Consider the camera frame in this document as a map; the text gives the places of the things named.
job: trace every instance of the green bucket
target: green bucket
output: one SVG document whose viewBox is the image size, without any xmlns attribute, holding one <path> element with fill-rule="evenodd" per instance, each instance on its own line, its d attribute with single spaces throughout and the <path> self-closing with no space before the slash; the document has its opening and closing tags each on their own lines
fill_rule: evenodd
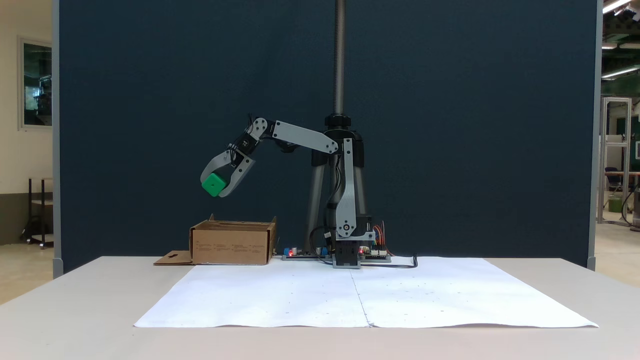
<svg viewBox="0 0 640 360">
<path fill-rule="evenodd" d="M 609 196 L 609 211 L 611 211 L 612 213 L 622 212 L 622 196 L 621 195 Z"/>
</svg>

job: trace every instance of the floor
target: floor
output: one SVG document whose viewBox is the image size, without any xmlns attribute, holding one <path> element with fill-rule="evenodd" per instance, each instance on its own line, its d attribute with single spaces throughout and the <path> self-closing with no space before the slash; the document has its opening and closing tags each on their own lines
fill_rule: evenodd
<svg viewBox="0 0 640 360">
<path fill-rule="evenodd" d="M 619 213 L 605 212 L 617 220 Z M 612 224 L 596 225 L 596 271 L 640 288 L 640 233 Z M 0 246 L 0 304 L 49 282 L 53 249 L 37 245 Z"/>
<path fill-rule="evenodd" d="M 53 249 L 38 245 L 0 246 L 0 304 L 51 281 Z"/>
</svg>

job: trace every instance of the white table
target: white table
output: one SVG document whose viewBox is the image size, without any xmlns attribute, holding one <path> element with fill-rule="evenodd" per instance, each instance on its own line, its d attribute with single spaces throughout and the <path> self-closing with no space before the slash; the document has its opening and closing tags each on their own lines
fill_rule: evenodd
<svg viewBox="0 0 640 360">
<path fill-rule="evenodd" d="M 358 359 L 362 344 L 368 359 L 640 359 L 640 288 L 560 259 L 488 261 L 599 329 L 135 328 L 191 269 L 156 259 L 99 258 L 0 306 L 0 358 Z"/>
</svg>

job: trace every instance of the cardboard box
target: cardboard box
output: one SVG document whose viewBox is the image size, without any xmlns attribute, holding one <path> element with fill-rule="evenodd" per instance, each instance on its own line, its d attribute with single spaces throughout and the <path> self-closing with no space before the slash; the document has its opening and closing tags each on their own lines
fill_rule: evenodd
<svg viewBox="0 0 640 360">
<path fill-rule="evenodd" d="M 189 250 L 174 250 L 154 265 L 266 265 L 273 255 L 276 218 L 271 222 L 215 221 L 213 215 L 189 230 Z"/>
</svg>

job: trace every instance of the window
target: window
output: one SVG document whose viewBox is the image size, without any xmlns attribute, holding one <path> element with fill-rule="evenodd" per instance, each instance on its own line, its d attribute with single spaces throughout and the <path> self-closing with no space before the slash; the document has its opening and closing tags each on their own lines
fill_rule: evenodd
<svg viewBox="0 0 640 360">
<path fill-rule="evenodd" d="M 19 129 L 50 129 L 51 44 L 19 38 L 18 74 Z"/>
</svg>

